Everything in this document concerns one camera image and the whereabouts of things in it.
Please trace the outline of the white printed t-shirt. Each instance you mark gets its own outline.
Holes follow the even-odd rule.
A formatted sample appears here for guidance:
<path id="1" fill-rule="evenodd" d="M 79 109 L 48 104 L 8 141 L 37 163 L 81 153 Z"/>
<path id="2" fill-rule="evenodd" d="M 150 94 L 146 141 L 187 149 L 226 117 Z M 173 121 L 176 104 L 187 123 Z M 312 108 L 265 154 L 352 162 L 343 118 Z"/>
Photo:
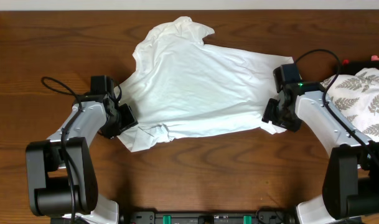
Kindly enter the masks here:
<path id="1" fill-rule="evenodd" d="M 131 152 L 180 138 L 260 128 L 276 87 L 273 70 L 291 57 L 204 43 L 211 27 L 183 16 L 152 28 L 133 53 L 134 73 L 118 87 L 138 123 L 119 135 Z"/>

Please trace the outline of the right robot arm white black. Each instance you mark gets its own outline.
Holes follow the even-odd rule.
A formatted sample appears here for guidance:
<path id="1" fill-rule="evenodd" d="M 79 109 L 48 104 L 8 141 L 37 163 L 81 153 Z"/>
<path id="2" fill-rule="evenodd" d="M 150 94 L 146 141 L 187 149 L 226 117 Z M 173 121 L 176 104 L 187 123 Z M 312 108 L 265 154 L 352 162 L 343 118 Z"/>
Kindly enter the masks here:
<path id="1" fill-rule="evenodd" d="M 304 81 L 296 64 L 275 68 L 273 77 L 278 96 L 263 122 L 292 132 L 306 123 L 329 156 L 322 194 L 298 204 L 287 222 L 357 223 L 379 213 L 379 142 L 352 125 L 319 82 Z"/>

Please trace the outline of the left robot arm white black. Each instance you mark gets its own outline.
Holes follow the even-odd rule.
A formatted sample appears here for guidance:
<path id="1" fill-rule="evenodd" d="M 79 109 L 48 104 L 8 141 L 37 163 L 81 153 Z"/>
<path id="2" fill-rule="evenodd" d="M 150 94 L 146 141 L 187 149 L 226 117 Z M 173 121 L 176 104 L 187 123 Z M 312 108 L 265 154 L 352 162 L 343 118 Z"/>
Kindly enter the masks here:
<path id="1" fill-rule="evenodd" d="M 67 120 L 26 147 L 30 210 L 51 223 L 119 223 L 118 203 L 98 191 L 89 147 L 97 134 L 113 139 L 138 121 L 130 106 L 119 104 L 121 94 L 110 77 L 93 76 L 82 95 L 68 86 L 62 94 L 75 98 Z"/>

